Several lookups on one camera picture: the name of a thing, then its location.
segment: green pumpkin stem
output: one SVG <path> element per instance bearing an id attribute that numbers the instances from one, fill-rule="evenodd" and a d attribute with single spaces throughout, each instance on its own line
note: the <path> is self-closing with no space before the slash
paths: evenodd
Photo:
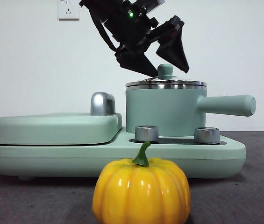
<path id="1" fill-rule="evenodd" d="M 143 166 L 143 167 L 148 167 L 149 161 L 147 160 L 146 154 L 145 154 L 145 150 L 150 146 L 150 142 L 147 141 L 145 143 L 142 144 L 138 155 L 136 156 L 135 159 L 132 160 L 133 163 Z"/>

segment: saucepan handle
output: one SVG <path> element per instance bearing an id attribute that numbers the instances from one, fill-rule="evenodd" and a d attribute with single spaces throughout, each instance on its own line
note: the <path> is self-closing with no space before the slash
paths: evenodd
<path id="1" fill-rule="evenodd" d="M 218 113 L 249 117 L 255 113 L 256 101 L 250 95 L 201 97 L 198 109 L 205 113 Z"/>

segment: mint green saucepan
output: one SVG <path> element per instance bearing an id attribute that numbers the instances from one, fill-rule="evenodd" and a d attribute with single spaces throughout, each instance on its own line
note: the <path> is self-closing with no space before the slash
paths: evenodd
<path id="1" fill-rule="evenodd" d="M 158 77 L 126 85 L 127 132 L 150 125 L 160 136 L 193 136 L 205 126 L 206 113 L 248 117 L 256 110 L 250 95 L 207 97 L 206 83 L 178 80 L 172 72 L 172 65 L 162 64 Z"/>

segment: wall outlet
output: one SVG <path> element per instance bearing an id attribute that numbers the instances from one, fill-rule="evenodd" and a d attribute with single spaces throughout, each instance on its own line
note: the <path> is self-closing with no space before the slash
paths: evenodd
<path id="1" fill-rule="evenodd" d="M 79 0 L 57 0 L 58 19 L 60 20 L 79 20 L 80 5 Z"/>

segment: table surface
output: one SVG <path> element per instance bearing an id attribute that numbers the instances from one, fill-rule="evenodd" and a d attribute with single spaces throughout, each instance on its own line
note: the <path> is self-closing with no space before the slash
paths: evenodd
<path id="1" fill-rule="evenodd" d="M 187 224 L 264 224 L 264 132 L 221 132 L 246 145 L 242 171 L 226 179 L 189 179 Z M 97 178 L 0 175 L 0 224 L 96 224 L 91 203 Z"/>

